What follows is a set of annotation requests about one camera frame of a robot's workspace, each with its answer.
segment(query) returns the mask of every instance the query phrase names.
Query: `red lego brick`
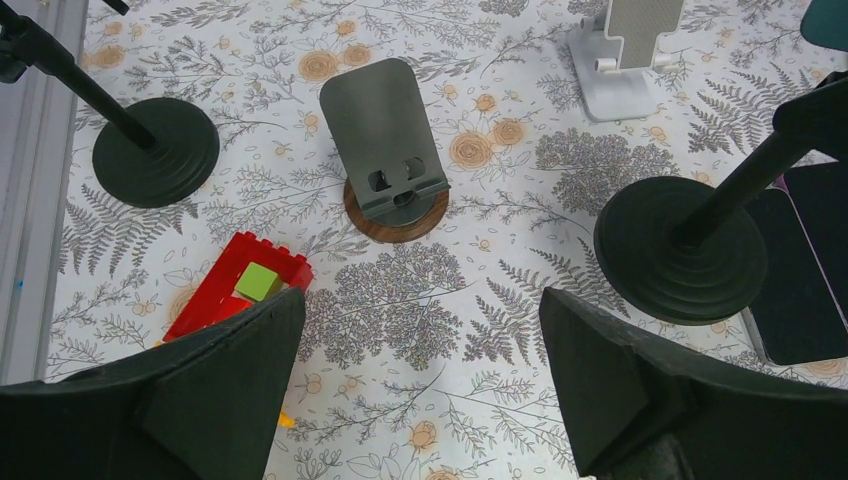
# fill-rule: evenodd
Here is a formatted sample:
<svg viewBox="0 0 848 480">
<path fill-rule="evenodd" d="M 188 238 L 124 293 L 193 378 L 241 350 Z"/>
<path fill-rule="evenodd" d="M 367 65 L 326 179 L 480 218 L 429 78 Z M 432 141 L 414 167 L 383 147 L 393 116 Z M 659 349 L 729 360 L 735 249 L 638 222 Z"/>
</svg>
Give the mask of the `red lego brick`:
<svg viewBox="0 0 848 480">
<path fill-rule="evenodd" d="M 226 320 L 238 312 L 250 308 L 251 305 L 253 305 L 253 303 L 243 298 L 232 296 L 227 297 L 224 299 L 224 303 L 221 304 L 221 308 L 218 309 L 218 316 L 212 323 L 218 323 L 222 320 Z"/>
<path fill-rule="evenodd" d="M 243 304 L 233 301 L 241 299 L 232 294 L 250 262 L 273 270 L 290 287 L 299 287 L 304 292 L 314 277 L 303 255 L 293 257 L 287 248 L 274 248 L 269 240 L 258 241 L 251 232 L 236 233 L 162 341 L 170 342 L 243 310 L 240 308 Z"/>
</svg>

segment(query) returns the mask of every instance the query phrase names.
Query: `yellow lego piece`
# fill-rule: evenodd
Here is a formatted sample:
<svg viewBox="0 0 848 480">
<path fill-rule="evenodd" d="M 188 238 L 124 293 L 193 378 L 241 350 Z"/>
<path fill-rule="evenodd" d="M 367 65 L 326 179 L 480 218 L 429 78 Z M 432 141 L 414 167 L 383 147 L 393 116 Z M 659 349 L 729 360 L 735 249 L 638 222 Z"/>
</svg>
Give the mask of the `yellow lego piece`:
<svg viewBox="0 0 848 480">
<path fill-rule="evenodd" d="M 277 419 L 277 425 L 280 427 L 292 428 L 294 427 L 294 420 L 286 415 L 286 412 L 280 411 L 280 417 Z"/>
</svg>

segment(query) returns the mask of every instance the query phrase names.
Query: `white table surface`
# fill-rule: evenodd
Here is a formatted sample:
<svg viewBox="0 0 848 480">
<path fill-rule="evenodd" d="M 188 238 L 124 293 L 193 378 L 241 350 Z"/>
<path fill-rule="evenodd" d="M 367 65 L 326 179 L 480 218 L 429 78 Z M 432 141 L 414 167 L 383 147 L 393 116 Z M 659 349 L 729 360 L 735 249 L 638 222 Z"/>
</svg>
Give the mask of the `white table surface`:
<svg viewBox="0 0 848 480">
<path fill-rule="evenodd" d="M 586 120 L 561 48 L 601 0 L 130 3 L 123 18 L 92 3 L 89 73 L 125 102 L 196 103 L 225 150 L 197 194 L 135 210 L 93 177 L 102 120 L 80 105 L 48 378 L 151 348 L 230 236 L 251 230 L 316 273 L 285 401 L 298 424 L 278 430 L 267 479 L 575 478 L 538 328 L 544 285 L 737 365 L 848 386 L 844 359 L 764 366 L 738 318 L 645 316 L 591 247 L 615 191 L 660 174 L 718 184 L 776 105 L 845 66 L 801 39 L 806 0 L 688 1 L 661 42 L 681 70 L 653 77 L 656 112 L 605 124 Z M 452 185 L 447 218 L 402 246 L 350 226 L 317 97 L 387 57 L 420 75 Z M 409 295 L 389 301 L 380 274 Z"/>
</svg>

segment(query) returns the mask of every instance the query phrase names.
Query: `stand base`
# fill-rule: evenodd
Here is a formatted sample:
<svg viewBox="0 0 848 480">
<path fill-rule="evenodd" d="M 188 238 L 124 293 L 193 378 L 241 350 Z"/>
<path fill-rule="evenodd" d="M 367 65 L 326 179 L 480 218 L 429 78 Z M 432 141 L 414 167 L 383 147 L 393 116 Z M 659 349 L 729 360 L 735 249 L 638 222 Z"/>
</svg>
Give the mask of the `stand base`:
<svg viewBox="0 0 848 480">
<path fill-rule="evenodd" d="M 365 218 L 362 209 L 359 207 L 359 202 L 356 201 L 356 194 L 353 193 L 353 187 L 350 186 L 350 181 L 345 183 L 344 188 L 345 210 L 348 217 L 350 217 L 350 221 L 367 237 L 384 243 L 411 242 L 427 235 L 431 230 L 436 228 L 436 225 L 445 216 L 450 197 L 448 190 L 445 190 L 437 193 L 433 198 L 432 206 L 419 220 L 400 227 L 392 227 Z"/>
<path fill-rule="evenodd" d="M 153 98 L 127 107 L 156 144 L 142 150 L 111 123 L 94 143 L 97 180 L 110 195 L 141 208 L 176 203 L 194 193 L 218 162 L 220 142 L 212 120 L 191 103 Z"/>
<path fill-rule="evenodd" d="M 768 261 L 759 230 L 738 211 L 700 247 L 671 231 L 714 189 L 695 180 L 655 177 L 618 192 L 595 225 L 601 269 L 625 300 L 671 323 L 708 325 L 750 304 Z"/>
<path fill-rule="evenodd" d="M 605 38 L 603 30 L 587 32 L 577 27 L 568 34 L 568 48 L 583 91 L 586 115 L 595 122 L 642 118 L 657 110 L 643 71 L 595 71 L 598 58 L 618 58 L 620 42 Z"/>
</svg>

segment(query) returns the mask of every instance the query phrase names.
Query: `round wooden base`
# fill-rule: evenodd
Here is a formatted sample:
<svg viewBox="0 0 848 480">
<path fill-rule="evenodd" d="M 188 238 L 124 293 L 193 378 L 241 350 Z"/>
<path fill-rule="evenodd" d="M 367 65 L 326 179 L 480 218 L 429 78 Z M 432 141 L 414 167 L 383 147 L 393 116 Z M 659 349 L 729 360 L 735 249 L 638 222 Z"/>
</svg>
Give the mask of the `round wooden base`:
<svg viewBox="0 0 848 480">
<path fill-rule="evenodd" d="M 365 218 L 362 209 L 359 208 L 359 203 L 356 201 L 356 195 L 353 193 L 350 182 L 345 183 L 344 190 L 345 210 L 353 225 L 373 240 L 384 243 L 410 242 L 427 235 L 430 230 L 436 228 L 436 225 L 445 216 L 448 209 L 448 199 L 447 190 L 438 193 L 433 207 L 420 220 L 403 227 L 387 227 Z"/>
</svg>

